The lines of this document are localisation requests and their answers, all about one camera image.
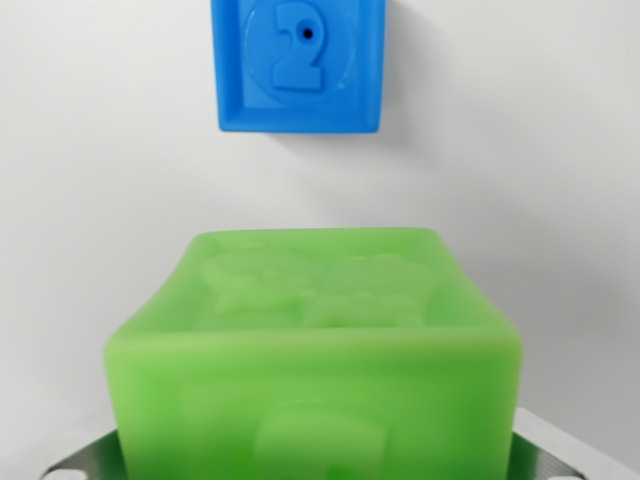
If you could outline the gripper left finger with black rubber pad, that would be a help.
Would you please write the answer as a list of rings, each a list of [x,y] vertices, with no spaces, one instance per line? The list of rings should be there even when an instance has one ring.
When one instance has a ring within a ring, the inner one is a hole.
[[[49,467],[42,479],[127,479],[116,430]]]

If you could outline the gripper right finger with black rubber pad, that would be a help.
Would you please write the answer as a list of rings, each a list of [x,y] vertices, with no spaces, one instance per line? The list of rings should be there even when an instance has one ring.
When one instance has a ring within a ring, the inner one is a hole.
[[[584,479],[585,476],[557,456],[536,444],[524,428],[541,420],[524,408],[517,408],[506,478],[531,479]]]

